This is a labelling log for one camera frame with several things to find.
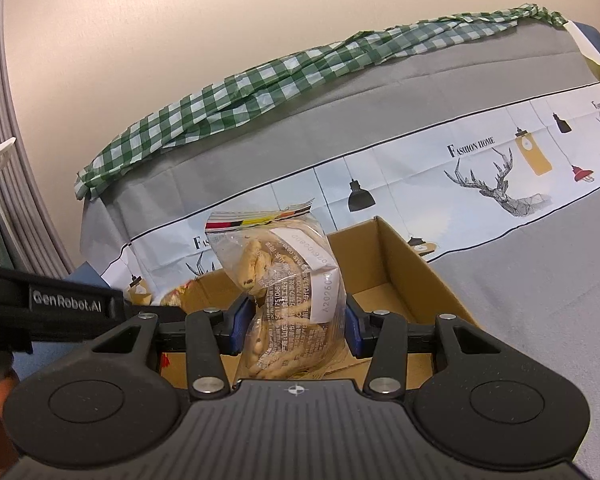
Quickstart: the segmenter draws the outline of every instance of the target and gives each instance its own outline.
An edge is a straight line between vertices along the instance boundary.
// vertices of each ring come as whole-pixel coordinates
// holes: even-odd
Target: snack package
[[[258,303],[236,380],[320,378],[344,347],[344,284],[310,207],[216,212],[207,221],[224,271]]]

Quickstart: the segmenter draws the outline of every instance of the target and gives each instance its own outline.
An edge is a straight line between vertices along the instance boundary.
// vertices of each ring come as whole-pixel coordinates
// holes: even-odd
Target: triangular cutout
[[[116,334],[104,343],[93,349],[98,354],[129,354],[134,349],[136,339],[140,333],[138,325],[129,326],[122,332]]]
[[[495,346],[487,343],[484,339],[481,339],[480,336],[475,335],[463,326],[455,327],[454,332],[456,333],[456,339],[458,339],[458,343],[460,344],[460,349],[464,354],[500,353],[500,350]]]

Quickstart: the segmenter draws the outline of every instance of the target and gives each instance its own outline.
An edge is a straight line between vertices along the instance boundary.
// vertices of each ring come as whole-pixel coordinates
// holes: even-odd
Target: gingham fabric
[[[535,18],[566,20],[536,4],[497,12],[466,12],[412,25],[363,31],[344,41],[296,52],[206,86],[132,124],[78,173],[78,200],[99,196],[114,180],[156,153],[240,126],[338,76],[389,59],[478,40]]]

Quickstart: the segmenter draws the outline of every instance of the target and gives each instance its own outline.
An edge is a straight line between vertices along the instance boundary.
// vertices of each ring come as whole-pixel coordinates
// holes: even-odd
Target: cardboard box
[[[384,308],[397,312],[408,321],[432,324],[437,314],[448,313],[475,323],[458,298],[436,276],[429,265],[379,217],[337,231],[329,236],[347,292],[360,306],[371,312]],[[237,285],[222,271],[210,272],[192,282],[184,297],[187,312],[208,306],[227,308],[238,296]],[[222,356],[229,380],[232,381],[240,357]],[[167,354],[162,376],[178,388],[186,388],[184,354]],[[361,388],[368,359],[357,360],[343,352],[332,363],[325,378],[351,378]],[[431,377],[430,354],[410,354],[407,386],[419,387]]]

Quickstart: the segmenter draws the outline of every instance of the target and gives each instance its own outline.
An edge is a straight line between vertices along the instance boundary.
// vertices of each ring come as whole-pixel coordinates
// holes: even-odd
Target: ribbed black surface
[[[304,392],[289,392],[296,384]],[[167,441],[131,462],[67,471],[25,458],[3,478],[575,480],[583,476],[567,464],[538,472],[500,473],[459,463],[428,444],[401,406],[369,400],[351,381],[244,381],[225,399],[195,403]]]

